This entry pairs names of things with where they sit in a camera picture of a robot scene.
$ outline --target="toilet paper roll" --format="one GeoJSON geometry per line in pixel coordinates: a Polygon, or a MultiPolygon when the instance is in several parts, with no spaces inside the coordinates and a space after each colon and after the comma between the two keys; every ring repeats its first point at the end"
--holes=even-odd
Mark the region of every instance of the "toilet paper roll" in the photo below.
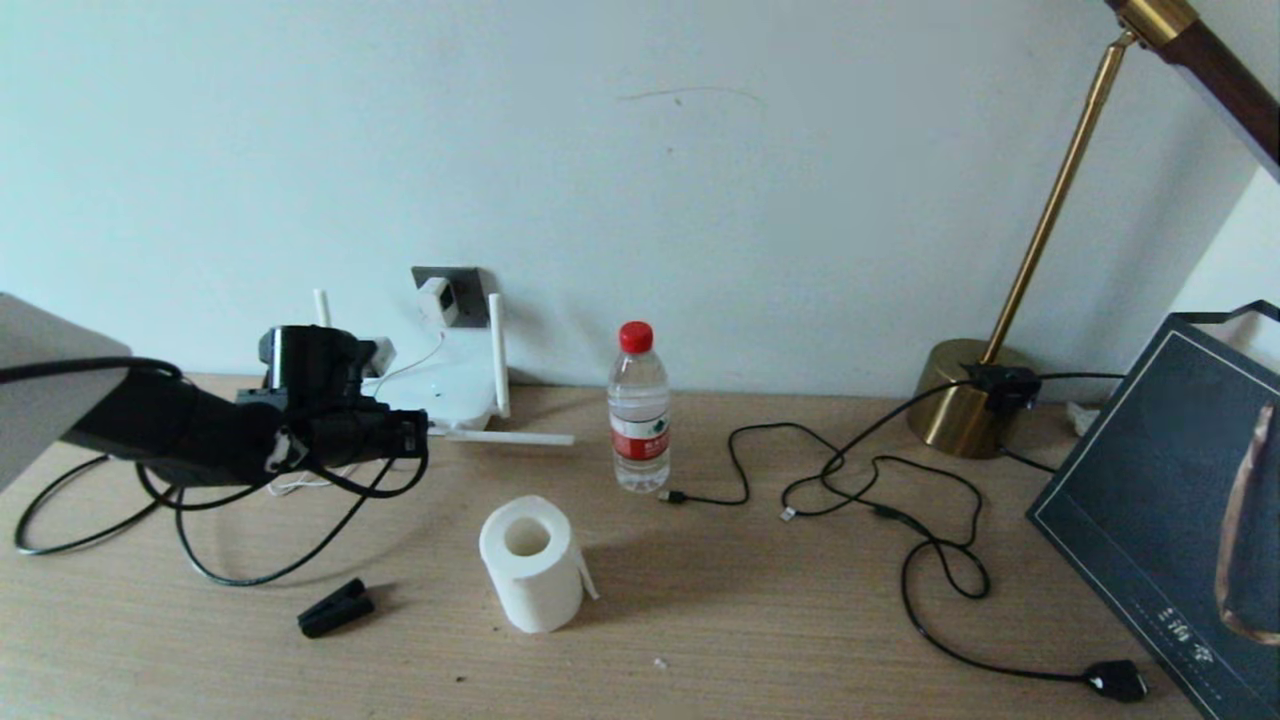
{"type": "Polygon", "coordinates": [[[536,495],[493,511],[480,530],[480,557],[511,624],[549,633],[573,619],[582,588],[600,597],[568,518],[536,495]]]}

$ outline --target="water bottle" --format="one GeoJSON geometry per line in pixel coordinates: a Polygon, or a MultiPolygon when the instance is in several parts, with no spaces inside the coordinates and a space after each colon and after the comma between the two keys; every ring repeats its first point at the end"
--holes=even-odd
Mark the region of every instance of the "water bottle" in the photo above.
{"type": "Polygon", "coordinates": [[[622,325],[618,345],[622,352],[609,373],[613,474],[625,489],[653,492],[671,474],[667,370],[653,351],[648,323],[622,325]]]}

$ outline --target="desk lamp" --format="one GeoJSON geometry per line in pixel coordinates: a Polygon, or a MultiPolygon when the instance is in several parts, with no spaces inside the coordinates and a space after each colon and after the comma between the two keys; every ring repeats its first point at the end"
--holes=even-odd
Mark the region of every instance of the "desk lamp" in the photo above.
{"type": "MultiPolygon", "coordinates": [[[[1029,365],[1021,354],[1005,347],[1005,336],[1048,242],[1059,211],[1071,188],[1093,128],[1115,83],[1125,50],[1138,42],[1152,50],[1189,79],[1203,86],[1225,110],[1229,124],[1245,141],[1272,177],[1280,181],[1280,106],[1239,59],[1199,19],[1185,0],[1106,0],[1124,31],[1102,55],[1084,110],[1068,146],[1057,179],[1032,234],[1021,268],[987,341],[947,340],[933,347],[916,392],[946,383],[969,380],[1005,366],[1029,365]]],[[[908,424],[927,445],[961,457],[995,457],[1000,437],[1016,407],[1001,402],[979,386],[963,384],[934,393],[911,407],[908,424]]]]}

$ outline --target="gold lamp base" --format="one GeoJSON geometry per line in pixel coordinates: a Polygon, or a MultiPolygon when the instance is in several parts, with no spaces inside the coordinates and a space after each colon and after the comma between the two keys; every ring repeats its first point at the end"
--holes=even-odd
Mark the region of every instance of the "gold lamp base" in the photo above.
{"type": "MultiPolygon", "coordinates": [[[[938,386],[969,379],[963,365],[973,365],[987,350],[987,341],[948,340],[933,347],[929,361],[920,373],[916,395],[938,386]]],[[[996,364],[1029,366],[1016,350],[1002,347],[996,364]]],[[[1000,455],[1000,438],[1014,421],[1015,413],[996,415],[987,410],[987,393],[960,386],[940,392],[911,406],[906,424],[925,445],[960,457],[995,457],[1000,455]]]]}

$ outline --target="red bottle cap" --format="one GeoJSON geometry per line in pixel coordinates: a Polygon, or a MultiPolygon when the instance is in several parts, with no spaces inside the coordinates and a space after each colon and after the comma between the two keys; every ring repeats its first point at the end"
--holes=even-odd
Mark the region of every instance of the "red bottle cap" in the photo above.
{"type": "Polygon", "coordinates": [[[622,346],[622,352],[649,352],[653,350],[653,328],[639,320],[627,323],[618,331],[618,345],[622,346]]]}

